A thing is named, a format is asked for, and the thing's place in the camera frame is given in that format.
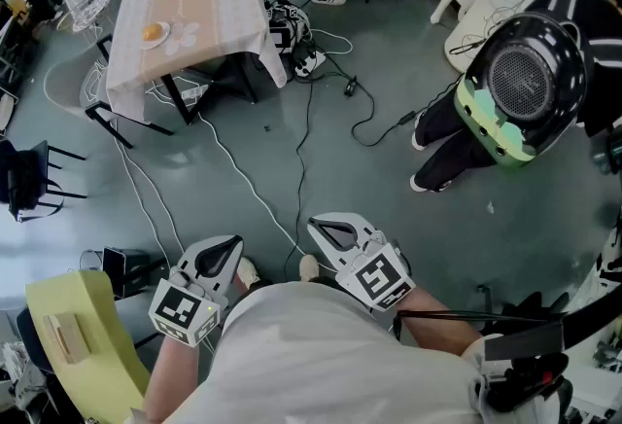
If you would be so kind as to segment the person's left beige shoe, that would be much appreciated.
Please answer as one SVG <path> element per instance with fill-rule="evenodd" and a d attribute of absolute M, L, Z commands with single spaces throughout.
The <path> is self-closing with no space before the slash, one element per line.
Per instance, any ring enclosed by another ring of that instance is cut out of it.
<path fill-rule="evenodd" d="M 249 290 L 252 285 L 260 281 L 259 273 L 251 260 L 245 257 L 240 259 L 236 279 L 243 290 Z"/>

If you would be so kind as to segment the clear plastic chair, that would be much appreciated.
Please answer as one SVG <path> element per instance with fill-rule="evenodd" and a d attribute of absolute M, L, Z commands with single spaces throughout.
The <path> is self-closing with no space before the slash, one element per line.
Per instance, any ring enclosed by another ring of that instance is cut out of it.
<path fill-rule="evenodd" d="M 114 120 L 131 119 L 113 112 L 106 90 L 111 42 L 112 36 L 106 35 L 83 52 L 53 65 L 45 77 L 44 93 L 52 104 L 99 124 L 125 148 L 131 149 L 132 145 L 113 126 Z M 164 135 L 173 135 L 172 131 L 157 124 L 132 122 Z"/>

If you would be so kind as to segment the white round stool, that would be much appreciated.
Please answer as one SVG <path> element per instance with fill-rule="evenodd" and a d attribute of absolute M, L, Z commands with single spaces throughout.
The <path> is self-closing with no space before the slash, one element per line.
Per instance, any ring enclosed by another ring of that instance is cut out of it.
<path fill-rule="evenodd" d="M 467 70 L 479 52 L 473 45 L 485 38 L 485 27 L 491 13 L 492 6 L 488 0 L 475 0 L 446 39 L 445 57 L 459 73 Z"/>

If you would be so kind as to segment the person's right forearm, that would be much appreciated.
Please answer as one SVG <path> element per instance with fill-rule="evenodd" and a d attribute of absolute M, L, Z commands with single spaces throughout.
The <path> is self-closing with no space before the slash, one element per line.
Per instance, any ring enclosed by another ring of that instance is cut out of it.
<path fill-rule="evenodd" d="M 445 310 L 447 307 L 443 303 L 421 287 L 412 289 L 397 303 L 399 313 Z M 456 356 L 462 356 L 473 343 L 481 338 L 481 334 L 464 321 L 407 317 L 403 320 L 403 324 L 419 347 Z"/>

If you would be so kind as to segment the black and white electronic equipment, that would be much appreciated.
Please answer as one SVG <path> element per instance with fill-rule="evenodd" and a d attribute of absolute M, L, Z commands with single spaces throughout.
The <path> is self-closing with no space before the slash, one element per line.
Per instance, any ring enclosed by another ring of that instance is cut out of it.
<path fill-rule="evenodd" d="M 268 26 L 278 54 L 292 53 L 312 38 L 309 18 L 290 0 L 263 0 Z"/>

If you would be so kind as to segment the black chair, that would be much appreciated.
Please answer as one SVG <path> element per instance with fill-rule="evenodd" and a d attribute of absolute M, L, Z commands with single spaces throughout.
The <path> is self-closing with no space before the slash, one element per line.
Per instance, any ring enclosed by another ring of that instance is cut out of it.
<path fill-rule="evenodd" d="M 59 213 L 66 198 L 86 199 L 83 194 L 67 193 L 49 178 L 49 169 L 60 169 L 50 161 L 50 153 L 69 159 L 86 158 L 42 141 L 29 150 L 17 150 L 10 140 L 0 140 L 0 205 L 8 208 L 20 224 Z"/>

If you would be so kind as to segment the white power strip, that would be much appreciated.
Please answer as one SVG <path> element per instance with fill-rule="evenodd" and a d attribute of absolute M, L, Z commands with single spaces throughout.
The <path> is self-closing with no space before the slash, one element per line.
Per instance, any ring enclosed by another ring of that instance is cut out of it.
<path fill-rule="evenodd" d="M 295 65 L 294 75 L 297 78 L 310 78 L 313 72 L 324 64 L 326 60 L 326 55 L 323 52 L 311 51 L 306 58 Z"/>

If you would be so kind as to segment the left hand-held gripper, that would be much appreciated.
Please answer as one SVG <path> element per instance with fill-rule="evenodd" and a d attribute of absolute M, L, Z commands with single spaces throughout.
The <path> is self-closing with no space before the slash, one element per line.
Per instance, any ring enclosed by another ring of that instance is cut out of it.
<path fill-rule="evenodd" d="M 242 237 L 222 235 L 192 244 L 161 279 L 149 308 L 155 328 L 195 347 L 222 321 L 228 285 L 243 250 Z"/>

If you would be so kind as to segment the wooden block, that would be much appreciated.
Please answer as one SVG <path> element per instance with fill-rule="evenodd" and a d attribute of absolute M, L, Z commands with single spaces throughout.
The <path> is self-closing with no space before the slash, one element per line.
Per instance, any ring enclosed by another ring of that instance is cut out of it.
<path fill-rule="evenodd" d="M 48 339 L 65 364 L 77 365 L 89 357 L 90 350 L 74 313 L 46 315 L 43 325 Z"/>

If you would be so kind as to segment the person's right beige shoe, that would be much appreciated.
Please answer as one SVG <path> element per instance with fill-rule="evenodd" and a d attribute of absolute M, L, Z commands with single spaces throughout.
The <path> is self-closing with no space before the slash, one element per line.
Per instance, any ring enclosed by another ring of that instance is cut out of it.
<path fill-rule="evenodd" d="M 299 276 L 301 282 L 310 282 L 320 276 L 320 267 L 313 255 L 306 254 L 300 259 Z"/>

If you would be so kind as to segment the person's white shirt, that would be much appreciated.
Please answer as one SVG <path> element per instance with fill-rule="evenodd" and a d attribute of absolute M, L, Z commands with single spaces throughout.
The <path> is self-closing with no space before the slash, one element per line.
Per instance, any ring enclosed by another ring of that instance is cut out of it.
<path fill-rule="evenodd" d="M 232 309 L 206 380 L 165 424 L 482 424 L 477 378 L 399 343 L 349 295 L 290 282 Z"/>

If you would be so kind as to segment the person's beige shoe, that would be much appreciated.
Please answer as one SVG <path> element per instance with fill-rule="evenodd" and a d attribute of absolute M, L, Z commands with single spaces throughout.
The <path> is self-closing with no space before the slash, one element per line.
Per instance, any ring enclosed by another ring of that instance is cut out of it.
<path fill-rule="evenodd" d="M 252 285 L 260 281 L 259 273 L 251 260 L 245 257 L 240 259 L 236 279 L 243 290 L 249 290 Z"/>
<path fill-rule="evenodd" d="M 301 282 L 310 282 L 320 276 L 320 267 L 313 255 L 306 254 L 300 259 L 299 276 Z"/>

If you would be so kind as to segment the person's left forearm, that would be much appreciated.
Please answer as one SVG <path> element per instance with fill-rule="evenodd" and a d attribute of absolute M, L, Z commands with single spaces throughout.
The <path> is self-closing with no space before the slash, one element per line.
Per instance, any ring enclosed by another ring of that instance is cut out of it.
<path fill-rule="evenodd" d="M 166 336 L 144 400 L 151 424 L 161 424 L 198 386 L 199 350 Z"/>

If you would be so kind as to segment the small black box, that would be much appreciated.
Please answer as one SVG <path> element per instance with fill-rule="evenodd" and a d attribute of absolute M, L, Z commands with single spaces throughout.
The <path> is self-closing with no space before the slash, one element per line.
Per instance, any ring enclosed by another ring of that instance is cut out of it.
<path fill-rule="evenodd" d="M 117 300 L 137 295 L 149 285 L 150 274 L 143 267 L 150 258 L 145 252 L 105 247 L 101 259 Z"/>

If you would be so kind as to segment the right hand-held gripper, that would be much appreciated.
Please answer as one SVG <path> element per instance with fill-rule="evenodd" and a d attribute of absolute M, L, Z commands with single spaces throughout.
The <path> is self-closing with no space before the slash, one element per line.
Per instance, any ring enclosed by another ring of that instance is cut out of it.
<path fill-rule="evenodd" d="M 309 234 L 340 269 L 339 286 L 371 309 L 385 312 L 416 287 L 398 249 L 359 214 L 328 212 L 310 217 Z"/>

